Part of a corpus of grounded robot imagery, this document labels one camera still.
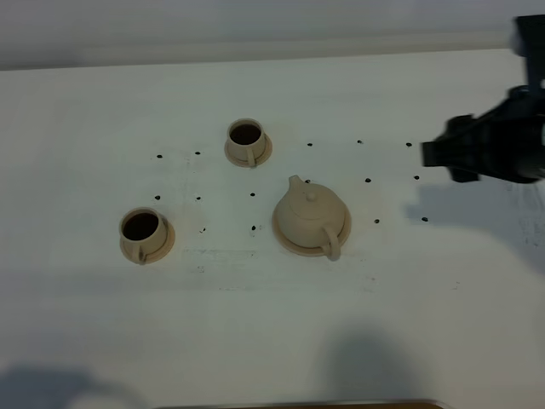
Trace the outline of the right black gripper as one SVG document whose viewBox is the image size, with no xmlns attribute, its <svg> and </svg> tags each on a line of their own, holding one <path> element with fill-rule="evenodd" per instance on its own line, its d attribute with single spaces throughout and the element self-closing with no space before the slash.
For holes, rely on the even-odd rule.
<svg viewBox="0 0 545 409">
<path fill-rule="evenodd" d="M 544 88 L 520 85 L 478 117 L 449 119 L 445 135 L 421 144 L 421 158 L 424 167 L 447 168 L 459 183 L 481 176 L 520 184 L 542 180 Z"/>
</svg>

